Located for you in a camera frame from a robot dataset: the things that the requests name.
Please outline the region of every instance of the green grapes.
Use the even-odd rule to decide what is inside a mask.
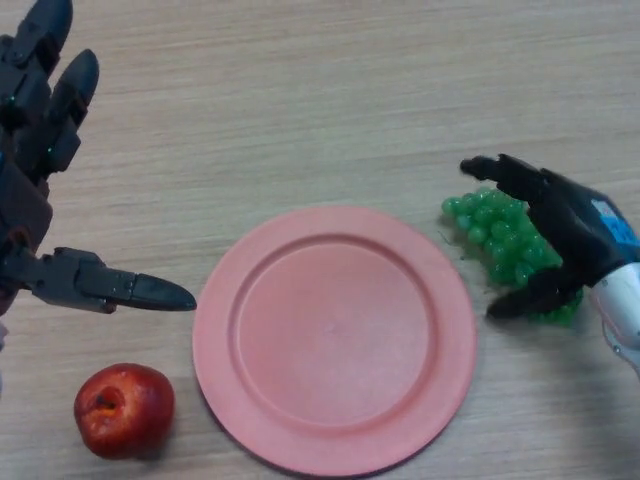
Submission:
[[[535,271],[562,263],[531,223],[526,204],[497,189],[481,187],[474,193],[447,198],[441,208],[471,244],[482,248],[489,279],[495,285],[520,288]],[[568,305],[532,319],[570,326],[583,295],[581,290]]]

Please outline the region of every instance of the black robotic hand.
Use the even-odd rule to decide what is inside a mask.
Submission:
[[[80,147],[77,132],[98,84],[98,60],[85,50],[49,87],[72,17],[71,0],[37,0],[16,35],[0,37],[0,315],[20,289],[100,313],[117,305],[193,310],[194,297],[179,285],[110,269],[95,253],[36,256],[53,216],[49,176],[64,172]]]
[[[604,286],[602,294],[611,283],[607,280],[610,275],[620,276],[621,269],[638,267],[640,241],[602,193],[508,155],[499,155],[498,160],[483,156],[464,160],[460,170],[477,180],[494,181],[502,192],[526,202],[531,222],[563,260],[557,268],[534,273],[526,287],[496,299],[488,316],[508,319],[547,313],[571,302],[584,286]],[[638,285],[629,284],[627,290],[636,291]],[[606,296],[613,298],[611,295],[607,291]],[[610,308],[619,309],[620,302],[613,301],[618,306]]]

